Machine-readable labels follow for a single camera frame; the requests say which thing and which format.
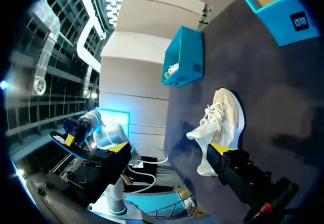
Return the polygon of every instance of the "teal box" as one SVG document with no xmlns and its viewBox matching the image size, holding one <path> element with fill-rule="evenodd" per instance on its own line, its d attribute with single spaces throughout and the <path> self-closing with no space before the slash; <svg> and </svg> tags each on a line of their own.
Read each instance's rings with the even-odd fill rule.
<svg viewBox="0 0 324 224">
<path fill-rule="evenodd" d="M 299 0 L 275 0 L 260 6 L 255 0 L 245 0 L 269 29 L 279 47 L 320 36 L 318 27 Z"/>
<path fill-rule="evenodd" d="M 176 63 L 179 63 L 179 68 L 166 78 L 165 73 Z M 161 84 L 180 87 L 200 79 L 203 75 L 203 36 L 196 30 L 181 26 L 167 48 Z"/>
</svg>

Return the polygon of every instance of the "black table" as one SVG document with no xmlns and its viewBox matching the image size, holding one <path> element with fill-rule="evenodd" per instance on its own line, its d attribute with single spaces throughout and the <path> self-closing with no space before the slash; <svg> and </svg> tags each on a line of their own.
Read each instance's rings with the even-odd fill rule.
<svg viewBox="0 0 324 224">
<path fill-rule="evenodd" d="M 244 109 L 241 145 L 251 160 L 271 171 L 273 181 L 284 176 L 299 185 L 290 207 L 306 199 L 313 203 L 309 191 L 323 182 L 323 40 L 279 48 L 244 0 L 233 2 L 203 33 L 205 76 L 170 92 L 165 136 L 170 163 L 217 223 L 242 223 L 248 205 L 217 178 L 198 175 L 201 150 L 185 136 L 198 126 L 215 90 L 225 87 Z"/>
</svg>

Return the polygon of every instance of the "white duct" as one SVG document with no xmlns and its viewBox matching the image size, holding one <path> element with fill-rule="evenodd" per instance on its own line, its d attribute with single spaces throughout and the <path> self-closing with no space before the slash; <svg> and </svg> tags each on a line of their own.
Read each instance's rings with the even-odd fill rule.
<svg viewBox="0 0 324 224">
<path fill-rule="evenodd" d="M 89 83 L 90 83 L 90 77 L 91 77 L 92 67 L 88 66 L 87 75 L 84 80 L 83 85 L 83 98 L 90 98 L 90 90 L 89 90 Z"/>
<path fill-rule="evenodd" d="M 83 31 L 81 32 L 79 39 L 76 44 L 76 52 L 80 59 L 82 59 L 86 64 L 92 67 L 95 71 L 100 73 L 100 63 L 99 61 L 85 48 L 86 40 L 90 34 L 92 27 L 95 28 L 99 35 L 100 40 L 106 39 L 107 33 L 105 33 L 96 17 L 95 9 L 92 5 L 91 0 L 82 0 L 86 11 L 89 15 L 89 21 L 85 25 Z"/>
<path fill-rule="evenodd" d="M 52 55 L 53 48 L 57 42 L 57 38 L 60 34 L 61 24 L 60 19 L 55 15 L 46 0 L 39 0 L 35 4 L 33 12 L 36 17 L 50 30 L 50 34 L 47 37 L 42 52 L 39 56 L 33 82 L 32 94 L 41 96 L 46 91 L 45 75 L 47 66 Z"/>
</svg>

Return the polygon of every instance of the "logo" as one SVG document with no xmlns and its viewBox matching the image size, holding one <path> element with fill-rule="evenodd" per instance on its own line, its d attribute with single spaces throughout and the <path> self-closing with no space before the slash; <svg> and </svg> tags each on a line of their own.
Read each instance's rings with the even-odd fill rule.
<svg viewBox="0 0 324 224">
<path fill-rule="evenodd" d="M 60 142 L 61 144 L 65 144 L 65 140 L 59 136 L 59 135 L 54 135 L 53 136 L 54 139 L 56 139 L 58 142 Z"/>
<path fill-rule="evenodd" d="M 306 18 L 305 12 L 298 12 L 290 15 L 295 31 L 306 30 L 309 28 L 309 24 Z"/>
</svg>

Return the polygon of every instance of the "white sneaker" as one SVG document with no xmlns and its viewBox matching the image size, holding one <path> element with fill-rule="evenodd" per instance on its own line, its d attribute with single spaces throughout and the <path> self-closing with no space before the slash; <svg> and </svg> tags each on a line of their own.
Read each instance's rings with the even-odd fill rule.
<svg viewBox="0 0 324 224">
<path fill-rule="evenodd" d="M 164 76 L 168 78 L 170 75 L 172 75 L 175 71 L 179 69 L 179 63 L 170 65 L 168 72 L 165 72 Z"/>
<path fill-rule="evenodd" d="M 202 150 L 202 160 L 197 172 L 202 176 L 216 176 L 206 159 L 208 143 L 237 149 L 245 125 L 243 110 L 234 94 L 221 88 L 215 92 L 213 104 L 207 106 L 205 116 L 199 124 L 187 133 L 188 139 L 195 139 Z"/>
</svg>

